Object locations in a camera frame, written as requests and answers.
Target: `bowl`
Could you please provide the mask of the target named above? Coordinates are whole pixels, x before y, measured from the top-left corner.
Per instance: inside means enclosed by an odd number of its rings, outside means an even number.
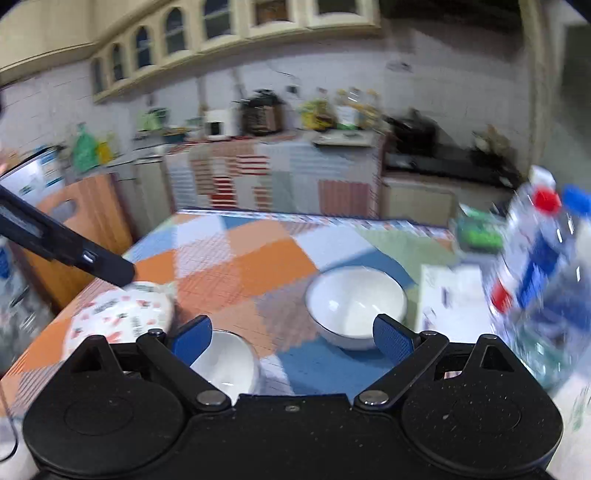
[[[346,350],[369,350],[380,313],[401,322],[407,298],[400,284],[368,267],[341,267],[318,276],[306,290],[306,307],[318,333]]]
[[[241,393],[256,393],[261,375],[252,345],[225,330],[213,331],[211,343],[191,369],[230,397],[232,405]]]
[[[151,328],[168,332],[173,315],[174,301],[162,285],[137,281],[125,288],[114,287],[74,315],[64,338],[62,359],[90,335],[104,335],[109,343],[132,343]]]

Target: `red bottle cap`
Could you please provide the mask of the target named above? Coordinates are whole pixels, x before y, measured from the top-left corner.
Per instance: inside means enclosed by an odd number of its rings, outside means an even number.
[[[555,215],[562,207],[562,202],[554,190],[540,187],[534,193],[534,207],[546,215]]]

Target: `green plastic bag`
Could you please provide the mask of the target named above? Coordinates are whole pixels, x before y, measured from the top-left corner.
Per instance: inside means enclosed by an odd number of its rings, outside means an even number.
[[[74,166],[79,173],[84,173],[99,164],[96,155],[96,140],[86,131],[85,124],[78,124],[78,140],[74,147]]]

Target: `white plate with red pattern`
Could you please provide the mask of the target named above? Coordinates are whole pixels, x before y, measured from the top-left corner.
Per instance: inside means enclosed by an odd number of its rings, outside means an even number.
[[[104,292],[72,318],[63,359],[90,335],[103,335],[109,343],[132,343],[151,328],[168,332],[173,314],[172,297],[166,287],[156,283],[133,282]]]

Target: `white appliance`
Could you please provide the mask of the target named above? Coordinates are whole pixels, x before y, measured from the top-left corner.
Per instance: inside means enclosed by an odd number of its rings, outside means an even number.
[[[208,140],[228,140],[238,135],[231,109],[209,110],[205,113],[205,134]]]
[[[33,206],[61,190],[66,182],[59,168],[56,147],[43,149],[0,177],[0,185]]]

